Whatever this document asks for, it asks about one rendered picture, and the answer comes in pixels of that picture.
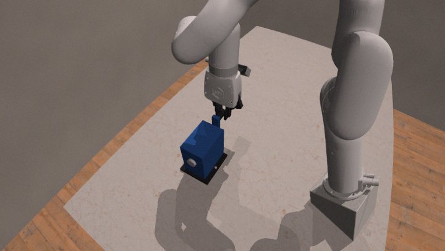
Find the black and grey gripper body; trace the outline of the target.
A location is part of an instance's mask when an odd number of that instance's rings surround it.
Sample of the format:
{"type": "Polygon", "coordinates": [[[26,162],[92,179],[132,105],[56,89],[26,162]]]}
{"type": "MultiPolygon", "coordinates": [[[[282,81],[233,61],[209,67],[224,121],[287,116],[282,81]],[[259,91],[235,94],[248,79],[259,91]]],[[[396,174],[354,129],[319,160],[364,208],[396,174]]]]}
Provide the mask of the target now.
{"type": "Polygon", "coordinates": [[[240,71],[231,77],[216,77],[206,69],[204,82],[205,97],[215,103],[228,108],[234,108],[238,102],[238,96],[242,96],[242,81],[240,71]]]}

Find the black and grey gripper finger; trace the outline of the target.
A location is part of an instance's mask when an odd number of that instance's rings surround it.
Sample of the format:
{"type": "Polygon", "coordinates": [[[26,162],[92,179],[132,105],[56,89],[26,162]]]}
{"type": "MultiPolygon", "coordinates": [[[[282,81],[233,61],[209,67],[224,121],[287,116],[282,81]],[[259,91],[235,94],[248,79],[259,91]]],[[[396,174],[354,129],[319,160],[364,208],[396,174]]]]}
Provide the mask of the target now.
{"type": "Polygon", "coordinates": [[[239,95],[237,105],[234,108],[226,107],[226,109],[224,110],[224,120],[226,121],[226,119],[231,116],[231,111],[233,109],[235,109],[235,108],[241,109],[242,107],[243,107],[243,104],[242,104],[242,100],[240,99],[240,95],[239,95]]]}
{"type": "Polygon", "coordinates": [[[217,113],[221,108],[223,108],[223,106],[221,104],[215,103],[213,102],[213,106],[215,107],[215,112],[217,113]]]}

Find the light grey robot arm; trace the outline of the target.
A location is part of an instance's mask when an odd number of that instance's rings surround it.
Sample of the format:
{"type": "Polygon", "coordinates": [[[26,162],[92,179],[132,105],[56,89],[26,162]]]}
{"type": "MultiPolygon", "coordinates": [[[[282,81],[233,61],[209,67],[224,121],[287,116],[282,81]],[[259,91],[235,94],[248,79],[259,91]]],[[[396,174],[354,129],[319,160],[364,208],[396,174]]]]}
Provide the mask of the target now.
{"type": "MultiPolygon", "coordinates": [[[[197,16],[183,18],[171,45],[175,59],[190,65],[206,58],[216,77],[238,71],[249,77],[251,70],[239,64],[239,22],[257,1],[209,0],[197,16]]],[[[338,72],[322,86],[320,105],[328,165],[323,187],[340,200],[361,196],[367,185],[379,186],[362,166],[363,135],[376,120],[393,70],[391,48],[379,36],[384,2],[339,1],[331,50],[338,72]]]]}

